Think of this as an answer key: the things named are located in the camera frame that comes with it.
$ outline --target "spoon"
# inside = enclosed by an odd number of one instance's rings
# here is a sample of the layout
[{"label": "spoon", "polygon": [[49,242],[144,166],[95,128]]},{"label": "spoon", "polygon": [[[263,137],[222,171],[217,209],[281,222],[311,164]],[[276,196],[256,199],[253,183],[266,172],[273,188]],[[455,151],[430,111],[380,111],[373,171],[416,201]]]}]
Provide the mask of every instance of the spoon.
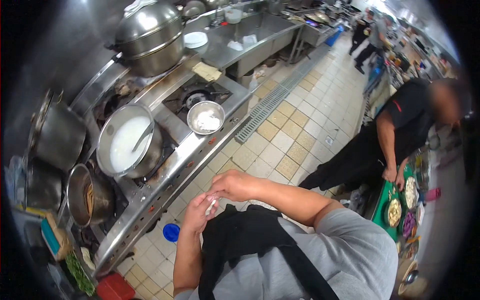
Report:
[{"label": "spoon", "polygon": [[418,275],[419,275],[418,270],[410,271],[410,273],[408,273],[408,275],[405,278],[405,281],[403,283],[406,284],[406,285],[410,284],[410,283],[413,283],[415,281],[415,279],[417,279]]},{"label": "spoon", "polygon": [[133,149],[132,149],[132,152],[135,152],[137,151],[137,148],[138,146],[140,145],[140,143],[144,140],[144,138],[149,135],[152,131],[153,131],[153,126],[155,124],[155,121],[152,121],[150,124],[148,124],[147,128],[145,128],[145,131],[142,133],[142,135],[140,136],[140,138],[138,139],[137,143],[135,144],[135,146],[133,146]]}]

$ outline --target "gray shirt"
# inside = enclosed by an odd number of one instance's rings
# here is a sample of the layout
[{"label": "gray shirt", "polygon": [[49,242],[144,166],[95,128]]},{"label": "gray shirt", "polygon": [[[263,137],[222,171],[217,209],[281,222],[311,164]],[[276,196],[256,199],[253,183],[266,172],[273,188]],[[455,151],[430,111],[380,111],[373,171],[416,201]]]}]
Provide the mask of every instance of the gray shirt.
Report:
[{"label": "gray shirt", "polygon": [[[389,299],[398,256],[392,238],[378,225],[357,213],[339,208],[320,220],[315,233],[278,219],[341,300]],[[263,257],[241,257],[224,271],[213,291],[217,300],[308,299],[278,248]],[[198,300],[198,288],[175,300]]]},{"label": "gray shirt", "polygon": [[377,48],[381,48],[384,43],[380,40],[380,33],[383,34],[385,37],[387,36],[387,25],[385,24],[384,19],[380,19],[377,22],[370,25],[372,31],[368,37],[368,41],[370,44]]}]

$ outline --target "white plate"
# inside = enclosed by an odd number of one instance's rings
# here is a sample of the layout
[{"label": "white plate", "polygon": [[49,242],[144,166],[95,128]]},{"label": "white plate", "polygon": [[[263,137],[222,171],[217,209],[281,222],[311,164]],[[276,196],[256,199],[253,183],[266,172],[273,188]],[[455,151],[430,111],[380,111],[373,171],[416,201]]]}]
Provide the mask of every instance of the white plate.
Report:
[{"label": "white plate", "polygon": [[208,42],[207,34],[204,32],[190,32],[183,37],[185,47],[198,48],[205,45]]}]

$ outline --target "black pants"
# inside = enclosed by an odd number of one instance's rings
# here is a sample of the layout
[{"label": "black pants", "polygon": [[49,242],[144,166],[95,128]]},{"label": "black pants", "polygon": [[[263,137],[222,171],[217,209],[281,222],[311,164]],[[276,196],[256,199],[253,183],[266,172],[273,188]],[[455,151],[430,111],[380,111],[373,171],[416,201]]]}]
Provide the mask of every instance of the black pants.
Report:
[{"label": "black pants", "polygon": [[352,48],[350,48],[350,55],[352,55],[353,51],[357,50],[361,43],[367,38],[366,35],[363,36],[354,36],[352,38]]},{"label": "black pants", "polygon": [[311,190],[319,187],[325,191],[339,184],[354,190],[361,184],[372,184],[381,179],[385,161],[375,132],[362,129],[332,159],[320,164],[299,187]]},{"label": "black pants", "polygon": [[372,44],[368,44],[368,46],[360,52],[360,54],[355,58],[358,67],[362,67],[363,62],[372,55],[372,53],[376,52],[378,55],[382,55],[383,50],[382,48],[377,48]]}]

